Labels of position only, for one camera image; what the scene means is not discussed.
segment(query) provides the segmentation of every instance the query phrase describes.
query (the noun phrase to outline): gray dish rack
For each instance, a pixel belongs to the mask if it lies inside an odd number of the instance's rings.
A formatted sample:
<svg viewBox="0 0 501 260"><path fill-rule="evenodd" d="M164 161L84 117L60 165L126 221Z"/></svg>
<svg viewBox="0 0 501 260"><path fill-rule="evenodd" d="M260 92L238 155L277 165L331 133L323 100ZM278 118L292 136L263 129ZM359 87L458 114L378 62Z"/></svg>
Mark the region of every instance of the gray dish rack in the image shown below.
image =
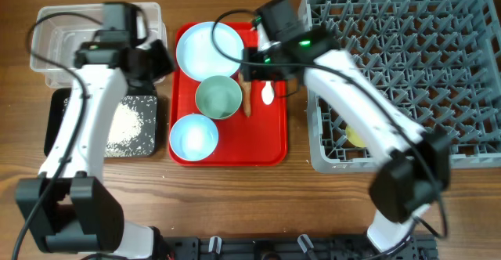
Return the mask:
<svg viewBox="0 0 501 260"><path fill-rule="evenodd" d="M453 168L501 166L501 27L493 0L301 0L307 29L324 24L403 114L449 134ZM371 172L346 123L308 91L312 166Z"/></svg>

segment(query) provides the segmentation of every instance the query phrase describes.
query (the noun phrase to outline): clear plastic bin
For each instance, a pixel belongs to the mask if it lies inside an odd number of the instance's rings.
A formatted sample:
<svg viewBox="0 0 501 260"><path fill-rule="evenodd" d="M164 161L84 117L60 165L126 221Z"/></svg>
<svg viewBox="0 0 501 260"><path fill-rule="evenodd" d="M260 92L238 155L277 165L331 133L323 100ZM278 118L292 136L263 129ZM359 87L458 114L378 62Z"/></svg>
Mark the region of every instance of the clear plastic bin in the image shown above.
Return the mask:
<svg viewBox="0 0 501 260"><path fill-rule="evenodd" d="M143 46L147 46L156 39L162 40L167 46L167 32L162 21L160 6L156 2L135 2L134 4L145 11L150 27L150 37ZM59 12L82 13L97 20L102 20L103 4L46 6L38 12L37 20L43 16ZM58 16L43 22L35 29L31 48L45 58L74 69L74 52L82 42L90 41L94 31L98 29L98 24L83 18ZM30 59L30 67L33 71L45 75L45 83L50 88L68 88L71 86L72 77L58 67L37 60L34 57Z"/></svg>

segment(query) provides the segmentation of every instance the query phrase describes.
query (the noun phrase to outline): white plate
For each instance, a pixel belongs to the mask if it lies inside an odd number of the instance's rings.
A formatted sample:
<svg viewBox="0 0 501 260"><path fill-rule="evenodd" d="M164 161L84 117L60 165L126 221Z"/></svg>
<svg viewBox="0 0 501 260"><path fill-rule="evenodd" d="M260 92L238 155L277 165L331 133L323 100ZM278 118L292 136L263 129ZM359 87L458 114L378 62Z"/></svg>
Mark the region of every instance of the white plate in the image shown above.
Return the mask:
<svg viewBox="0 0 501 260"><path fill-rule="evenodd" d="M214 22L199 23L188 29L179 39L175 51L181 70L195 81L203 81L211 76L230 77L240 67L222 56L211 43L211 29ZM242 38L230 26L218 23L215 41L226 54L242 59Z"/></svg>

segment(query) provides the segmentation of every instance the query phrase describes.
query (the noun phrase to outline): light blue bowl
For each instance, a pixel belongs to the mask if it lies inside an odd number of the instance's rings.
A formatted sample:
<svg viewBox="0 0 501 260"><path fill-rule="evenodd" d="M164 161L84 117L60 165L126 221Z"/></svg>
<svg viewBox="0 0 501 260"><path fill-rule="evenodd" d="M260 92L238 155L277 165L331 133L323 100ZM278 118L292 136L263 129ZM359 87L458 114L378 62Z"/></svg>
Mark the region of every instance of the light blue bowl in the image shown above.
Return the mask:
<svg viewBox="0 0 501 260"><path fill-rule="evenodd" d="M172 126L169 143L172 151L186 161L201 161L214 152L219 133L214 122L200 114L182 117Z"/></svg>

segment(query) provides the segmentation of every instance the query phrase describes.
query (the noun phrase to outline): spoon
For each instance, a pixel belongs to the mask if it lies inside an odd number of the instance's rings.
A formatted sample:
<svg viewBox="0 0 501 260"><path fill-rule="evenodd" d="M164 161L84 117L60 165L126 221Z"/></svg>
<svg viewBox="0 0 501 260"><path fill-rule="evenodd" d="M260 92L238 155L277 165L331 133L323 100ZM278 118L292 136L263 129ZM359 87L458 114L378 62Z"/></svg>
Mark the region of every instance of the spoon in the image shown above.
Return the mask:
<svg viewBox="0 0 501 260"><path fill-rule="evenodd" d="M263 99L263 103L266 105L272 104L273 99L275 98L275 92L273 91L271 81L266 81L265 87L261 91L261 97Z"/></svg>

